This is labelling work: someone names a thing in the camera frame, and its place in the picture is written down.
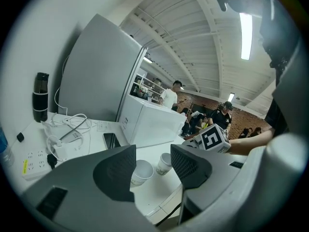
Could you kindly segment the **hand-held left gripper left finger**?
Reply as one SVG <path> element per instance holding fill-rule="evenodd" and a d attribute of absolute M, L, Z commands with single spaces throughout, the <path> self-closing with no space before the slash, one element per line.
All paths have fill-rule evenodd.
<path fill-rule="evenodd" d="M 135 168 L 133 145 L 70 159 L 36 181 L 21 199 L 52 232 L 156 232 L 130 191 Z"/>

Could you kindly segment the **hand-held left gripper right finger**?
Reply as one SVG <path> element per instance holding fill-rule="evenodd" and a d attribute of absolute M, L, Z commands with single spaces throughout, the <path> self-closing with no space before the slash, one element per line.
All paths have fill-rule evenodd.
<path fill-rule="evenodd" d="M 309 160 L 309 142 L 287 133 L 248 156 L 172 145 L 183 186 L 180 229 L 260 229 L 283 208 Z"/>

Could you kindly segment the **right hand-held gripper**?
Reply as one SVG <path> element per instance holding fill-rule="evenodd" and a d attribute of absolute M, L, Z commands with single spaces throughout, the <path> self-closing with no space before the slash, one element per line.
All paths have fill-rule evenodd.
<path fill-rule="evenodd" d="M 198 135 L 185 140 L 183 145 L 218 153 L 225 153 L 231 147 L 226 132 L 217 124 L 200 130 Z"/>

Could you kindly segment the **white paper cup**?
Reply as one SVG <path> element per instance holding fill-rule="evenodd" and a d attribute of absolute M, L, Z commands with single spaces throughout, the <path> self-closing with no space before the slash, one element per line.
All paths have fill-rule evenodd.
<path fill-rule="evenodd" d="M 160 156 L 160 160 L 156 166 L 156 172 L 163 176 L 166 175 L 172 169 L 170 153 L 163 153 Z"/>
<path fill-rule="evenodd" d="M 154 174 L 154 168 L 151 163 L 139 159 L 136 161 L 136 168 L 131 177 L 131 184 L 133 186 L 141 186 Z"/>

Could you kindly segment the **person's right forearm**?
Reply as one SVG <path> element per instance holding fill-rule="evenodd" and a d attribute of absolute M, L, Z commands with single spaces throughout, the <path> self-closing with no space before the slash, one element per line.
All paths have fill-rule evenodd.
<path fill-rule="evenodd" d="M 230 141 L 228 153 L 246 156 L 256 147 L 266 146 L 272 140 L 274 132 L 275 129 L 271 128 L 255 137 L 233 139 Z"/>

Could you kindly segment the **black smartphone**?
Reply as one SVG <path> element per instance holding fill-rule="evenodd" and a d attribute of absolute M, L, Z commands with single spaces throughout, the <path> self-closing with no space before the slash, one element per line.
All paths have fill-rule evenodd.
<path fill-rule="evenodd" d="M 121 146 L 114 133 L 111 132 L 104 133 L 103 139 L 105 141 L 107 149 L 113 149 Z"/>

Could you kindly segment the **white printed card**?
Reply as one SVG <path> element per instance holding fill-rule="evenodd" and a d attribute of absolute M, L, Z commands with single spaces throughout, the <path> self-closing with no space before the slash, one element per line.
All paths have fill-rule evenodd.
<path fill-rule="evenodd" d="M 97 122 L 98 132 L 111 132 L 111 123 L 109 121 L 98 121 Z"/>

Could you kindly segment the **clear plastic pouch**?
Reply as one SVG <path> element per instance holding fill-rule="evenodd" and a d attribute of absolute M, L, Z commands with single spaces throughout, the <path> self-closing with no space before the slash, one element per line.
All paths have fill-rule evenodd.
<path fill-rule="evenodd" d="M 82 134 L 69 125 L 51 125 L 43 121 L 41 125 L 48 141 L 54 144 L 68 144 L 82 138 Z"/>

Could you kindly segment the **white microwave oven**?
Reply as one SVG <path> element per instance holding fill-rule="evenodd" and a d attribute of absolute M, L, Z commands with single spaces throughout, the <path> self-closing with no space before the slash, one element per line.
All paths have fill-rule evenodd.
<path fill-rule="evenodd" d="M 174 141 L 186 117 L 162 105 L 127 95 L 119 118 L 127 142 L 137 148 Z"/>

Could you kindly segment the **white shelf rack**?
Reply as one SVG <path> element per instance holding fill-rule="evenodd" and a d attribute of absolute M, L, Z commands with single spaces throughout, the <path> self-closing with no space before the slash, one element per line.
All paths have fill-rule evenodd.
<path fill-rule="evenodd" d="M 155 80 L 146 78 L 145 74 L 136 74 L 130 95 L 159 104 L 159 98 L 165 89 Z"/>

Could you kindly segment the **white power strip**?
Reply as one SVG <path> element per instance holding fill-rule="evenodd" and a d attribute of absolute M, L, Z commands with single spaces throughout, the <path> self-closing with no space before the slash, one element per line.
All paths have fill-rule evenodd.
<path fill-rule="evenodd" d="M 52 167 L 48 163 L 48 155 L 45 149 L 37 149 L 25 153 L 22 158 L 22 177 L 30 181 L 49 173 Z"/>

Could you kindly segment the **black drinking bottle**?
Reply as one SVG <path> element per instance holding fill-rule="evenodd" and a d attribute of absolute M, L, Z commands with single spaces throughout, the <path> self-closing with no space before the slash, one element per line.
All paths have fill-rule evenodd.
<path fill-rule="evenodd" d="M 47 120 L 49 74 L 38 72 L 34 82 L 32 107 L 34 120 L 38 123 Z"/>

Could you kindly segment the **grey refrigerator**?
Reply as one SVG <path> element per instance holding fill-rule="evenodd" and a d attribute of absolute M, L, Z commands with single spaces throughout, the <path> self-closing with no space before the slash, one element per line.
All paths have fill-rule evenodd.
<path fill-rule="evenodd" d="M 108 19 L 95 15 L 68 57 L 59 113 L 118 121 L 146 48 Z"/>

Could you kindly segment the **clear water bottle blue cap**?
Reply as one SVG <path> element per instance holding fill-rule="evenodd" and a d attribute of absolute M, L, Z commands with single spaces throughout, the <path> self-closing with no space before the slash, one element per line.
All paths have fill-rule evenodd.
<path fill-rule="evenodd" d="M 0 124 L 0 163 L 3 166 L 10 167 L 14 163 L 14 155 L 8 145 L 8 141 Z"/>

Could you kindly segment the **person's black printed shirt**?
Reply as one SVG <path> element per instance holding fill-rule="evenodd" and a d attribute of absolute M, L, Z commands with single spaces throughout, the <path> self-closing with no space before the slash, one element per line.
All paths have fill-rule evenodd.
<path fill-rule="evenodd" d="M 263 48 L 271 60 L 269 65 L 275 70 L 277 86 L 297 46 L 299 30 L 284 9 L 268 7 L 263 9 L 260 34 Z M 270 105 L 265 121 L 274 130 L 274 137 L 288 131 L 285 118 L 275 100 Z"/>

